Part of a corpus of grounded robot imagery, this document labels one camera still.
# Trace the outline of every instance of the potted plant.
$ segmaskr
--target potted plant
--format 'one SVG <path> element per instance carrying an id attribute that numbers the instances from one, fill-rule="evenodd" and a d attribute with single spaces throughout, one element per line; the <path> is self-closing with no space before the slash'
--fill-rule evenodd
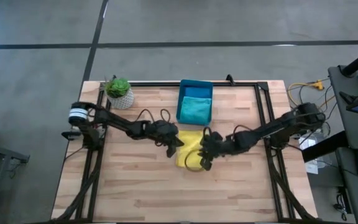
<path id="1" fill-rule="evenodd" d="M 134 103 L 134 93 L 131 84 L 125 78 L 113 76 L 104 84 L 104 92 L 114 109 L 127 109 Z"/>

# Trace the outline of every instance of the wooden table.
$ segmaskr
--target wooden table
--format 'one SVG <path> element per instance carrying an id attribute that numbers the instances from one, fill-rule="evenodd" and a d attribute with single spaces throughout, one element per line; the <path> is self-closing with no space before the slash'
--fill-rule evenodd
<path id="1" fill-rule="evenodd" d="M 279 117 L 290 110 L 284 82 L 268 81 L 268 85 L 274 114 Z M 98 89 L 99 82 L 85 82 L 80 101 L 96 103 Z M 176 123 L 178 87 L 133 87 L 132 90 L 133 107 L 112 110 L 114 113 L 135 120 L 142 109 L 148 108 L 154 118 L 159 119 L 160 110 L 165 108 Z M 264 111 L 268 121 L 266 107 Z M 141 119 L 150 117 L 144 114 Z M 214 87 L 211 129 L 225 136 L 231 134 L 237 124 L 250 128 L 260 126 L 254 89 Z M 177 125 L 179 130 L 202 129 L 201 126 Z M 72 141 L 67 154 L 80 147 L 80 140 Z M 167 158 L 165 150 L 165 147 L 156 147 L 153 141 L 134 141 L 122 131 L 108 129 L 95 222 L 277 221 L 262 141 L 245 154 L 215 159 L 209 172 L 199 173 L 175 166 L 175 156 Z M 291 190 L 307 211 L 317 217 L 301 152 L 288 148 L 283 156 Z M 83 150 L 64 164 L 52 218 L 62 214 L 78 193 L 85 157 L 86 150 Z M 280 198 L 287 217 L 282 192 Z"/>

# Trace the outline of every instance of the white label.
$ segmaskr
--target white label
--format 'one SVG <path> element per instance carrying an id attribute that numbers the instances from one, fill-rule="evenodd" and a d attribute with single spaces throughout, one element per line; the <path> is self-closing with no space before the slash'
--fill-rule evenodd
<path id="1" fill-rule="evenodd" d="M 70 110 L 70 114 L 68 115 L 68 117 L 71 118 L 74 116 L 88 119 L 88 112 L 84 109 L 74 108 Z"/>

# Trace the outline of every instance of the gray floor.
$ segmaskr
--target gray floor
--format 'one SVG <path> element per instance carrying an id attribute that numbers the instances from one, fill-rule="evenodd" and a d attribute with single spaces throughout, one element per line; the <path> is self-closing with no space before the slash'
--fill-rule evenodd
<path id="1" fill-rule="evenodd" d="M 101 3 L 0 0 L 0 44 L 91 43 Z M 99 42 L 214 40 L 358 40 L 358 0 L 110 0 Z M 78 98 L 88 54 L 88 49 L 0 50 L 0 145 L 31 154 L 27 166 L 4 181 L 0 214 L 7 215 L 0 215 L 0 223 L 49 219 L 67 146 L 60 133 L 69 127 L 68 109 Z M 328 67 L 357 56 L 358 45 L 98 49 L 90 80 L 113 74 L 130 80 L 221 80 L 230 73 L 238 80 L 281 79 L 289 85 L 324 79 Z M 322 91 L 303 93 L 303 101 L 323 102 Z M 343 129 L 337 109 L 329 123 L 332 133 Z M 319 216 L 340 221 L 332 208 L 335 189 L 312 191 Z"/>

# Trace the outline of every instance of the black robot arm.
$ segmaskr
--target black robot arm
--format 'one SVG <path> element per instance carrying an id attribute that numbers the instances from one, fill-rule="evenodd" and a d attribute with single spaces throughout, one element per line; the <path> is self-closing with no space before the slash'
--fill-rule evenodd
<path id="1" fill-rule="evenodd" d="M 94 110 L 92 121 L 88 119 L 90 110 Z M 127 136 L 135 140 L 151 139 L 157 146 L 168 146 L 167 157 L 172 157 L 176 147 L 183 145 L 176 137 L 178 128 L 173 123 L 164 120 L 153 123 L 146 120 L 128 121 L 93 103 L 73 103 L 68 122 L 80 129 L 84 137 L 83 146 L 91 150 L 97 150 L 101 146 L 99 131 L 96 129 L 99 124 L 107 124 L 124 131 Z"/>
<path id="2" fill-rule="evenodd" d="M 249 151 L 263 138 L 270 137 L 270 146 L 274 149 L 284 148 L 290 136 L 301 130 L 315 131 L 325 122 L 324 113 L 320 112 L 313 103 L 304 103 L 295 109 L 283 114 L 281 117 L 258 127 L 254 130 L 238 131 L 226 136 L 223 141 L 222 136 L 217 132 L 206 134 L 201 140 L 202 149 L 199 155 L 202 157 L 201 166 L 205 170 L 210 170 L 212 160 L 219 156 L 237 155 Z"/>

